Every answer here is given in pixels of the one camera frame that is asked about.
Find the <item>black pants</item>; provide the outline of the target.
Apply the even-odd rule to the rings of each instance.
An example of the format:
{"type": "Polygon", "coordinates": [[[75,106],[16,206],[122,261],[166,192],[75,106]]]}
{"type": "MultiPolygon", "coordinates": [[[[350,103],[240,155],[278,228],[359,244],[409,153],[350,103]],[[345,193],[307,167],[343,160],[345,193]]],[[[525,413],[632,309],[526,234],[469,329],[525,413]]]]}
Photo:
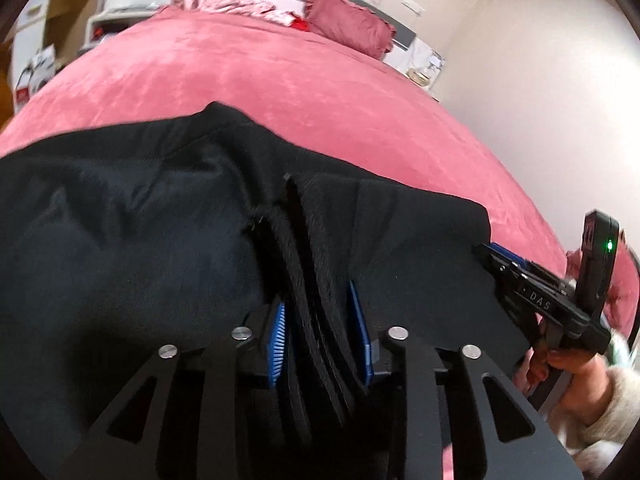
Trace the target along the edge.
{"type": "Polygon", "coordinates": [[[506,326],[470,307],[454,245],[490,238],[553,269],[552,229],[495,156],[431,105],[416,164],[346,134],[273,133],[235,108],[49,136],[1,159],[1,414],[53,476],[160,344],[201,347],[258,303],[245,229],[287,177],[322,191],[340,258],[373,307],[443,344],[506,326]]]}

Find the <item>pink bed blanket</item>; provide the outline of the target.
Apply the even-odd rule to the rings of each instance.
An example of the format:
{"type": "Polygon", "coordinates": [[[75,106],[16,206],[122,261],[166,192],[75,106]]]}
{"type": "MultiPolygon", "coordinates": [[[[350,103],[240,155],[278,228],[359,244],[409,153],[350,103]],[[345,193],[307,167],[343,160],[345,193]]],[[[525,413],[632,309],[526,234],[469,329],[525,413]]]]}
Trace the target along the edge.
{"type": "Polygon", "coordinates": [[[483,205],[491,237],[562,274],[551,226],[489,148],[390,66],[312,32],[167,8],[65,67],[9,122],[11,153],[48,136],[191,115],[219,102],[288,142],[483,205]]]}

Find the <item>white right nightstand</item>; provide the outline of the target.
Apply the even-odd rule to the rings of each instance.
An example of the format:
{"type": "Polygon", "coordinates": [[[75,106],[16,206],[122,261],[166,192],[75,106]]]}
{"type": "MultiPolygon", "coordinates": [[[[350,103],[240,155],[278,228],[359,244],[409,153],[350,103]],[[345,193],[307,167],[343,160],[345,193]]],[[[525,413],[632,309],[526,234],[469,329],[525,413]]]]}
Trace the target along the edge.
{"type": "Polygon", "coordinates": [[[394,42],[383,62],[410,79],[419,88],[431,92],[442,73],[445,59],[426,42],[416,37],[408,47],[394,42]]]}

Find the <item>red garment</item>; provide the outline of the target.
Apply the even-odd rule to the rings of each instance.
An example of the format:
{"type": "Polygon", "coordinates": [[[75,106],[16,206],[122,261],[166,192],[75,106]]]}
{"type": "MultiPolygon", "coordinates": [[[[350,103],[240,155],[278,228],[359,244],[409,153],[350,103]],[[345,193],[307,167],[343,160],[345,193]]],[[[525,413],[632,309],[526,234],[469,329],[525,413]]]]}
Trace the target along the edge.
{"type": "Polygon", "coordinates": [[[310,26],[307,21],[297,15],[292,19],[290,27],[292,29],[301,30],[302,32],[310,32],[310,26]]]}

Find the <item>red ruffled pillow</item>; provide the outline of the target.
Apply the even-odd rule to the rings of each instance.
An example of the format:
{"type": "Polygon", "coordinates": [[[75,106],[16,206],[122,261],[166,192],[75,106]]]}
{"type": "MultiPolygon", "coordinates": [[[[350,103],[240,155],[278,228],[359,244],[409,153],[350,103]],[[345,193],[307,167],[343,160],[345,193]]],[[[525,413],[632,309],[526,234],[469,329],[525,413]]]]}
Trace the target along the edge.
{"type": "Polygon", "coordinates": [[[349,0],[305,0],[304,19],[316,34],[381,61],[393,50],[396,29],[349,0]]]}

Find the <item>pink floral cloth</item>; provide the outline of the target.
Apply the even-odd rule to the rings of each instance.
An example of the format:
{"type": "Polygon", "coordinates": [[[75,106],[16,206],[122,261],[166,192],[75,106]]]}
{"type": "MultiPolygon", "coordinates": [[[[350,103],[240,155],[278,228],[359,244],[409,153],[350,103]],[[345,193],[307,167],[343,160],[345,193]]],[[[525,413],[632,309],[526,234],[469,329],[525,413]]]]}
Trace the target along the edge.
{"type": "Polygon", "coordinates": [[[279,9],[265,0],[171,0],[171,4],[181,10],[241,15],[285,27],[291,27],[300,20],[296,13],[279,9]]]}

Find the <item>white appliance box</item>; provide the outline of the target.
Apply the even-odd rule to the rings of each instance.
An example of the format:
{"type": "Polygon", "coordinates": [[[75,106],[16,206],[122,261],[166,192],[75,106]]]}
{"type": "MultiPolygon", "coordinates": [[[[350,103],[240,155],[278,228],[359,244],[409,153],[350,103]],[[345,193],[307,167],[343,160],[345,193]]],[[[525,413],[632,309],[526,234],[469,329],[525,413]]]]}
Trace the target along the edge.
{"type": "Polygon", "coordinates": [[[38,52],[17,76],[13,85],[14,110],[18,113],[56,74],[53,44],[38,52]]]}

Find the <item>wooden desk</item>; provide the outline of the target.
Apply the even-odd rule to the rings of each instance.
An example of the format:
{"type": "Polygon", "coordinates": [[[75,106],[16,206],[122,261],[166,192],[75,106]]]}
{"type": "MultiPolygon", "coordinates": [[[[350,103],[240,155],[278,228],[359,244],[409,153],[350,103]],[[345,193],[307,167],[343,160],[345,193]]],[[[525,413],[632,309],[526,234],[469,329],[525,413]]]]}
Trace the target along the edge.
{"type": "MultiPolygon", "coordinates": [[[[78,51],[85,42],[88,18],[96,12],[98,2],[99,0],[49,0],[46,28],[40,51],[50,44],[54,45],[56,74],[77,58],[78,51]]],[[[16,113],[14,90],[11,84],[12,37],[15,25],[16,22],[8,34],[1,38],[2,124],[6,124],[16,113]]]]}

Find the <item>white drawer cabinet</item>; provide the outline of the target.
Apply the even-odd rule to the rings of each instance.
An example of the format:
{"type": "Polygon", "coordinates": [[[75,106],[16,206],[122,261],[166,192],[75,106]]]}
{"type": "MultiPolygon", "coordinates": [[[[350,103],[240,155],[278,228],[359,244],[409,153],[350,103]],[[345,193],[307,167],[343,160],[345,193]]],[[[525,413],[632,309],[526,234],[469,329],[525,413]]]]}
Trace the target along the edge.
{"type": "Polygon", "coordinates": [[[27,63],[42,49],[49,0],[27,3],[18,16],[12,37],[11,84],[17,84],[27,63]]]}

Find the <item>white wall socket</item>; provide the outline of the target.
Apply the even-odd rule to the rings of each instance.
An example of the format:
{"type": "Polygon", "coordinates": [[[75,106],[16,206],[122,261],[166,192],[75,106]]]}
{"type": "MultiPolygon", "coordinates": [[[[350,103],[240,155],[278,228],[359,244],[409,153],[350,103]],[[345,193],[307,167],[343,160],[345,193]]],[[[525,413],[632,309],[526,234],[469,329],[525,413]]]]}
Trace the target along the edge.
{"type": "Polygon", "coordinates": [[[414,0],[402,0],[401,4],[416,16],[420,16],[424,11],[422,6],[414,0]]]}

